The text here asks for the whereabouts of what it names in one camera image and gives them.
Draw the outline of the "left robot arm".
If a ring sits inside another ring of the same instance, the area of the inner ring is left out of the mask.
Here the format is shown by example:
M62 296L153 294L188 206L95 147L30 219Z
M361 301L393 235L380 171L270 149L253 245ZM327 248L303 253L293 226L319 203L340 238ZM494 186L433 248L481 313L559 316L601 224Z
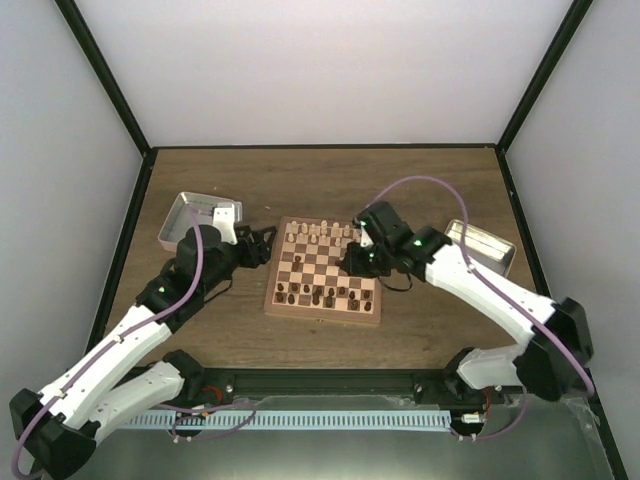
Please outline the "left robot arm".
M136 297L120 323L74 367L34 392L23 389L9 409L18 445L53 479L67 479L91 458L115 429L153 407L201 416L204 369L189 354L166 354L131 380L124 377L230 282L238 268L257 268L271 258L276 229L248 226L223 233L200 225L178 242L176 254Z

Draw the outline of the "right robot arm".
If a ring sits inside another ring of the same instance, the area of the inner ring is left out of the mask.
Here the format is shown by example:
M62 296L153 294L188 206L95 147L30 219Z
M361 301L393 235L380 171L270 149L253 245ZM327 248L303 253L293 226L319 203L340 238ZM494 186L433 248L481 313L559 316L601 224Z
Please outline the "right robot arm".
M388 277L392 272L440 288L470 305L514 341L508 347L467 348L449 364L447 396L458 403L487 387L519 386L546 401L567 394L590 396L586 372L593 346L584 308L528 291L471 259L461 242L426 226L411 230L386 201L353 220L358 240L339 266L350 276Z

